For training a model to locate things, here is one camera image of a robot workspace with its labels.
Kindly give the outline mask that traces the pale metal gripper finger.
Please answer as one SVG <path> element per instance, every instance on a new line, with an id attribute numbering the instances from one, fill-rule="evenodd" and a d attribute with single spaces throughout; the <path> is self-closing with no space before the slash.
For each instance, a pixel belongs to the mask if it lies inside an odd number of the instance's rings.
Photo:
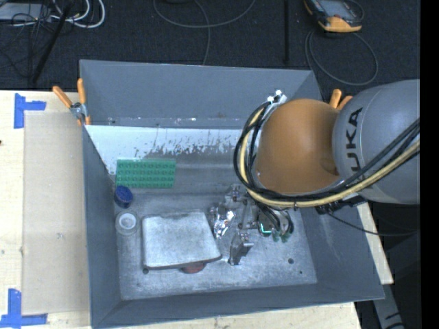
<path id="1" fill-rule="evenodd" d="M 223 205 L 227 210 L 236 210 L 242 205 L 242 189 L 240 184 L 232 184 L 226 191 Z"/>
<path id="2" fill-rule="evenodd" d="M 236 232 L 230 244 L 228 262 L 231 265 L 239 265 L 241 258 L 246 256 L 253 246 L 254 242 L 250 239 L 249 232 Z"/>

